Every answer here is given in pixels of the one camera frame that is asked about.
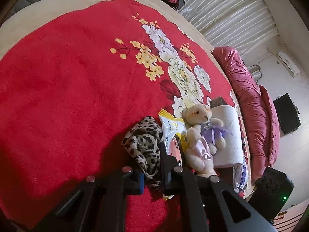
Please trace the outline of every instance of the beige bed sheet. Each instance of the beige bed sheet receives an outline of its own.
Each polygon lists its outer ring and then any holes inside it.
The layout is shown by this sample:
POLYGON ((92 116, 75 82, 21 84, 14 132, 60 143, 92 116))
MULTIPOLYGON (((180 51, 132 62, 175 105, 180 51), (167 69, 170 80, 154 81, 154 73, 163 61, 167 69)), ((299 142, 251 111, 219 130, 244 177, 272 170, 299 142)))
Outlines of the beige bed sheet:
MULTIPOLYGON (((0 28, 0 59, 23 37, 52 21, 53 19, 71 11, 85 9, 93 4, 105 0, 42 0, 32 5, 29 5, 18 11, 0 28)), ((199 44, 208 54, 209 58, 225 76, 215 58, 212 56, 212 45, 179 13, 166 5, 161 0, 135 0, 141 4, 147 5, 160 12, 168 21, 176 24, 183 32, 185 32, 193 41, 199 44)), ((249 159, 249 175, 250 174, 250 153, 249 159)), ((249 177, 248 188, 245 191, 245 197, 249 196, 253 191, 254 186, 249 177)))

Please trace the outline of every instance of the yellow and white package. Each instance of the yellow and white package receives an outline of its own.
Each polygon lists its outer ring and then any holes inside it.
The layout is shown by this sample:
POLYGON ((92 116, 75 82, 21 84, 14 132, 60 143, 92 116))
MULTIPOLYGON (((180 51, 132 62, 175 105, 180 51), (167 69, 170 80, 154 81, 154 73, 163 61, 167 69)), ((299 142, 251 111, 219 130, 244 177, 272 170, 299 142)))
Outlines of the yellow and white package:
POLYGON ((188 148, 188 141, 183 119, 175 118, 164 109, 159 112, 159 118, 162 123, 166 153, 176 157, 179 166, 185 166, 183 152, 188 148))

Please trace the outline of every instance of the pink blanket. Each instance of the pink blanket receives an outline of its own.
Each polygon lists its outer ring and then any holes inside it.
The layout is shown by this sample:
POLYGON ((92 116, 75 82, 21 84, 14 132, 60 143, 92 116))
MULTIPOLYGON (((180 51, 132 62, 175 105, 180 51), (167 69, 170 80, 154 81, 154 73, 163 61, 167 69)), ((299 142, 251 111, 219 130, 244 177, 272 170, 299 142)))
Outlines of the pink blanket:
POLYGON ((251 179, 256 181, 278 156, 280 129, 275 106, 266 89, 258 88, 235 49, 216 47, 213 56, 239 101, 251 155, 251 179))

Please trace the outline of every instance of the plush toy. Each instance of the plush toy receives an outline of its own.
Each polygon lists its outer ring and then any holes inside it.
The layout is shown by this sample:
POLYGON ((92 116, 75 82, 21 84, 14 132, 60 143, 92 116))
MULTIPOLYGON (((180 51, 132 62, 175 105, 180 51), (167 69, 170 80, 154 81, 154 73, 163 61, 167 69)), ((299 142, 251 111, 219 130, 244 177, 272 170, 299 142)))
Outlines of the plush toy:
POLYGON ((181 115, 192 126, 187 131, 189 148, 184 152, 187 163, 200 176, 209 177, 216 174, 213 155, 217 148, 225 148, 225 140, 219 131, 220 127, 223 127, 222 120, 212 118, 210 107, 204 104, 195 104, 184 109, 181 115))

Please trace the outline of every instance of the snack package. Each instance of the snack package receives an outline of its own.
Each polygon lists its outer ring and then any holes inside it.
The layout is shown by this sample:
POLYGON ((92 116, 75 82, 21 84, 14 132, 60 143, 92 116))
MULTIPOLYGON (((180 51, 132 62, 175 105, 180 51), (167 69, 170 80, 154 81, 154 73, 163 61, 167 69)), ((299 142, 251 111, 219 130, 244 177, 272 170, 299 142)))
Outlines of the snack package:
POLYGON ((162 123, 166 153, 176 157, 179 166, 185 166, 183 152, 188 148, 188 141, 183 119, 175 118, 164 109, 159 112, 159 118, 162 123))
POLYGON ((243 164, 238 167, 234 167, 234 191, 236 193, 243 192, 246 188, 249 174, 246 164, 246 159, 243 156, 243 164))

